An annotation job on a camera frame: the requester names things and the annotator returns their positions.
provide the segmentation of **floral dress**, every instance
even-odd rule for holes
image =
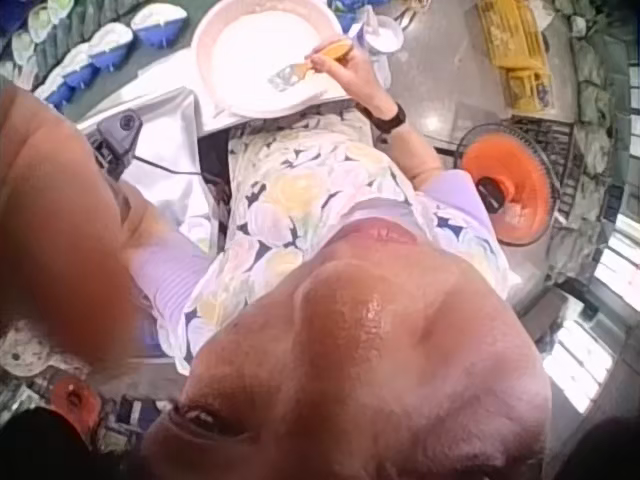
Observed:
[[[212,335],[313,257],[345,214],[369,200],[401,205],[427,239],[469,260],[506,294],[508,266],[490,226],[415,192],[371,146],[368,122],[352,106],[240,127],[230,140],[229,171],[225,250],[177,323],[158,322],[163,348],[185,374]]]

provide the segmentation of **lips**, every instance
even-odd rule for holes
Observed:
[[[341,228],[326,246],[347,238],[405,245],[416,245],[418,243],[416,236],[409,230],[383,218],[366,218],[350,223]]]

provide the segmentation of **black cable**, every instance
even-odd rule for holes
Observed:
[[[202,177],[204,180],[208,180],[214,184],[221,183],[221,180],[219,178],[209,175],[206,172],[181,172],[179,170],[173,170],[169,167],[165,167],[164,165],[160,165],[158,163],[152,162],[151,160],[147,160],[145,158],[139,157],[138,155],[134,155],[133,159],[137,160],[140,163],[144,163],[145,165],[149,165],[150,167],[157,168],[158,170],[162,170],[164,172],[171,173],[173,175],[189,175],[189,176],[195,176],[195,177]]]
[[[452,142],[451,140],[443,140],[441,138],[434,137],[433,135],[428,135],[426,133],[423,133],[422,136],[428,138],[429,140],[435,140],[436,142],[440,142],[440,143],[448,143],[449,145],[455,145],[456,147],[460,144],[460,142]]]

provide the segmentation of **wrist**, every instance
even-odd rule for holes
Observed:
[[[391,120],[398,113],[398,104],[387,92],[379,95],[367,108],[380,120]]]

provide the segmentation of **yellow brush handle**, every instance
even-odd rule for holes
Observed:
[[[351,42],[351,40],[348,38],[341,38],[336,42],[330,43],[318,53],[333,60],[340,60],[342,57],[347,55],[352,48],[353,42]]]
[[[325,57],[329,57],[332,60],[338,61],[348,55],[352,49],[353,42],[348,38],[341,38],[340,40],[336,40],[335,42],[330,43],[317,53],[320,55],[324,55]],[[298,76],[300,78],[304,78],[304,76],[313,69],[311,63],[309,63],[308,61],[304,64],[301,64],[299,67],[300,71],[298,72]]]

